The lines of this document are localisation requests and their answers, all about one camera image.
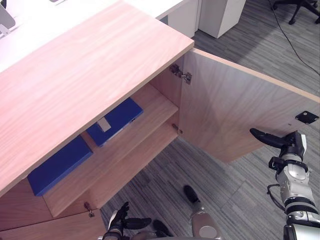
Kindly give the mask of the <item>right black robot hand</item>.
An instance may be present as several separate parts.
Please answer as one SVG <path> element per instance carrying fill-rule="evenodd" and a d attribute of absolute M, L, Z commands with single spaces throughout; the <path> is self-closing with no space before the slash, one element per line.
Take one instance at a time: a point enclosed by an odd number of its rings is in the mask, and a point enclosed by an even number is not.
<path fill-rule="evenodd" d="M 280 149 L 280 157 L 286 154 L 293 154 L 303 159 L 307 150 L 306 135 L 301 134 L 298 131 L 291 132 L 284 137 L 265 133 L 256 128 L 251 128 L 249 131 L 260 142 Z"/>

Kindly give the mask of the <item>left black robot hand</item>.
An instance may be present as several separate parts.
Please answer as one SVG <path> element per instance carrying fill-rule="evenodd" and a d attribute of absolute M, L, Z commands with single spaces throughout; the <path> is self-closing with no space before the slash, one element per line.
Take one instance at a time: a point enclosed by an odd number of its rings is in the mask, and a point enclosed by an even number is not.
<path fill-rule="evenodd" d="M 123 234 L 124 229 L 140 230 L 151 224 L 152 219 L 150 217 L 128 217 L 129 209 L 129 202 L 126 201 L 121 208 L 116 211 L 114 217 L 110 219 L 108 231 L 118 231 Z"/>

